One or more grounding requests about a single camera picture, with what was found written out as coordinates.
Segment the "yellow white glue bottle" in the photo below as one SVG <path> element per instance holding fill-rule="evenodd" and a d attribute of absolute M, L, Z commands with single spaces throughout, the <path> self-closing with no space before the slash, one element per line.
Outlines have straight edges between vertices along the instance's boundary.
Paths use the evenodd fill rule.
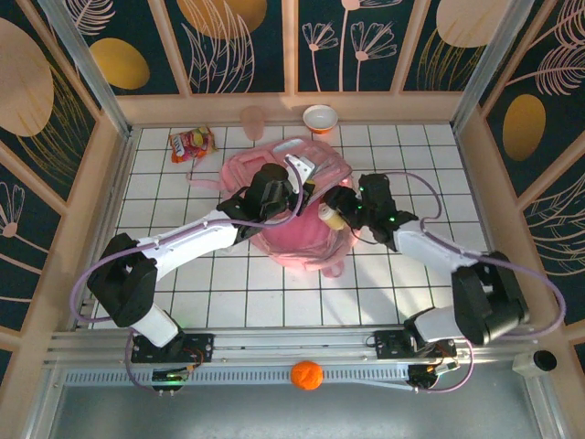
<path fill-rule="evenodd" d="M 318 218 L 331 230 L 342 230 L 345 227 L 345 221 L 337 211 L 324 203 L 319 205 Z"/>

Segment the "pink backpack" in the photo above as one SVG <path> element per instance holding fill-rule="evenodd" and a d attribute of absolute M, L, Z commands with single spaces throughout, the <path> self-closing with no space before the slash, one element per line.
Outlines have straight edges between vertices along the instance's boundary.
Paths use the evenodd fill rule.
<path fill-rule="evenodd" d="M 352 189 L 352 168 L 329 144 L 306 136 L 289 137 L 271 144 L 255 146 L 230 157 L 220 170 L 218 181 L 187 174 L 193 187 L 217 189 L 227 199 L 247 187 L 254 175 L 266 164 L 284 166 L 291 154 L 314 164 L 308 180 L 314 192 L 304 201 L 303 212 L 291 222 L 275 229 L 264 229 L 250 241 L 278 264 L 305 271 L 320 270 L 335 278 L 344 270 L 344 258 L 356 244 L 356 237 L 347 226 L 334 230 L 319 218 L 319 209 L 327 190 L 340 186 Z"/>

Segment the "white orange bowl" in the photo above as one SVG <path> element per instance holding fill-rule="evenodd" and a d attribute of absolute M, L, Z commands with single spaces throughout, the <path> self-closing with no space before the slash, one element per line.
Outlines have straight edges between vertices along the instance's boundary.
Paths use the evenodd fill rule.
<path fill-rule="evenodd" d="M 303 123 L 313 134 L 326 134 L 337 126 L 338 115 L 332 107 L 316 104 L 303 112 Z"/>

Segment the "pink plastic cup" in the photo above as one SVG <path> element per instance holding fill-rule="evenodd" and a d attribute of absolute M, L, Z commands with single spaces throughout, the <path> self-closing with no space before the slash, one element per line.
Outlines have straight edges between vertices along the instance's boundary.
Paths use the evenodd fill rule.
<path fill-rule="evenodd" d="M 240 123 L 245 135 L 251 141 L 258 141 L 263 137 L 265 114 L 260 106 L 248 106 L 239 115 Z"/>

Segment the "orange snack bag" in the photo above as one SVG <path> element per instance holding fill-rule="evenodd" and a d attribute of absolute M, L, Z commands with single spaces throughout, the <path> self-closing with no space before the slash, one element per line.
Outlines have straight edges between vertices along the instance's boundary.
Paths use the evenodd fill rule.
<path fill-rule="evenodd" d="M 172 150 L 171 161 L 174 164 L 192 160 L 198 162 L 217 151 L 215 135 L 206 126 L 170 134 L 169 144 Z"/>

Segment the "right small control board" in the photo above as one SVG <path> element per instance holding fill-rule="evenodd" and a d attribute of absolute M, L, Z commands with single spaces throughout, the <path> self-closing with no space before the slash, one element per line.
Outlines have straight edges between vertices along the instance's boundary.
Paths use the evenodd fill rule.
<path fill-rule="evenodd" d="M 441 375 L 452 370 L 457 370 L 458 368 L 459 364 L 456 362 L 409 365 L 406 382 L 413 388 L 428 390 L 438 382 Z"/>

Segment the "small control board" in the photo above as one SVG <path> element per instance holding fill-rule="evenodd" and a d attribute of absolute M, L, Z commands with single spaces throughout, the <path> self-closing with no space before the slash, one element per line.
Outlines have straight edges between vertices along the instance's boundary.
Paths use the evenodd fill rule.
<path fill-rule="evenodd" d="M 406 382 L 413 388 L 428 390 L 438 382 L 441 375 L 452 370 L 457 370 L 458 368 L 459 364 L 456 362 L 409 365 Z"/>
<path fill-rule="evenodd" d="M 154 369 L 151 382 L 152 388 L 157 392 L 177 392 L 184 387 L 190 372 L 182 369 Z"/>

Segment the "orange ball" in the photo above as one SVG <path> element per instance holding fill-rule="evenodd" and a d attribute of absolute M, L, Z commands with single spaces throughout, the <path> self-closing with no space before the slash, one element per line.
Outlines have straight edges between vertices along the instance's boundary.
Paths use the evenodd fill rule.
<path fill-rule="evenodd" d="M 301 361 L 291 369 L 291 383 L 303 391 L 314 391 L 324 381 L 323 368 L 313 361 Z"/>

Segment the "left small control board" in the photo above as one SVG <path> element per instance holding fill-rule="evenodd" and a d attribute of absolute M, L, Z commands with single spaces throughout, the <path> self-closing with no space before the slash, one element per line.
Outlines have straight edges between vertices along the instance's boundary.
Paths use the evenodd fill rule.
<path fill-rule="evenodd" d="M 152 388 L 157 392 L 177 392 L 184 387 L 190 372 L 182 369 L 154 369 L 151 382 Z"/>

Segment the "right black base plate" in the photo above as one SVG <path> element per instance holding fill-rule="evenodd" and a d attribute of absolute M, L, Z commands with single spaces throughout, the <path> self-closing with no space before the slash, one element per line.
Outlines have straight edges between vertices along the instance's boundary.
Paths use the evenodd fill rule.
<path fill-rule="evenodd" d="M 374 333 L 378 359 L 443 359 L 456 358 L 453 339 L 423 342 L 405 330 L 380 330 Z"/>

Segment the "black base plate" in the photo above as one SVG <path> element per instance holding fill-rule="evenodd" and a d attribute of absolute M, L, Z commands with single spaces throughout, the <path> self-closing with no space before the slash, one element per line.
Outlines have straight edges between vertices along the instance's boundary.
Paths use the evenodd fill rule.
<path fill-rule="evenodd" d="M 164 347 L 156 347 L 144 336 L 133 339 L 134 364 L 196 363 L 212 360 L 213 334 L 179 333 Z"/>
<path fill-rule="evenodd" d="M 456 358 L 453 339 L 423 342 L 405 330 L 380 330 L 374 333 L 378 359 L 443 359 Z"/>

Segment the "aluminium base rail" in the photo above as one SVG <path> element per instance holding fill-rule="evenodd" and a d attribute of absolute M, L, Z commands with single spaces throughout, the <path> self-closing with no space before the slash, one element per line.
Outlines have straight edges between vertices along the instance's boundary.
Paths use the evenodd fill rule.
<path fill-rule="evenodd" d="M 211 365 L 284 366 L 311 360 L 322 365 L 372 363 L 378 327 L 277 327 L 211 329 Z M 43 363 L 49 367 L 116 367 L 123 364 L 124 329 L 56 332 Z"/>

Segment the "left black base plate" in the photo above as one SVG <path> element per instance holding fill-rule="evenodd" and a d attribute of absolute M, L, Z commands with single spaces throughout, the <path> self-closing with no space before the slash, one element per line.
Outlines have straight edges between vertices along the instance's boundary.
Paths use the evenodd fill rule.
<path fill-rule="evenodd" d="M 164 347 L 156 347 L 144 336 L 133 339 L 134 364 L 196 363 L 212 360 L 213 334 L 179 333 Z"/>

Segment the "aluminium corner post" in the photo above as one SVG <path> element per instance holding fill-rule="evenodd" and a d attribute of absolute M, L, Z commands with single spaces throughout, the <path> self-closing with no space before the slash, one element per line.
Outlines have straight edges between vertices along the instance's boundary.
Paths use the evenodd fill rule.
<path fill-rule="evenodd" d="M 469 122 L 490 80 L 516 40 L 517 33 L 526 23 L 534 2 L 535 0 L 510 0 L 508 2 L 503 18 L 473 70 L 451 120 L 452 131 L 456 138 L 461 135 Z"/>
<path fill-rule="evenodd" d="M 102 109 L 109 116 L 120 136 L 128 140 L 132 127 L 123 115 L 112 88 L 101 74 L 89 46 L 75 27 L 66 6 L 61 0 L 38 0 L 38 2 L 68 53 L 80 68 L 81 75 L 88 82 Z"/>

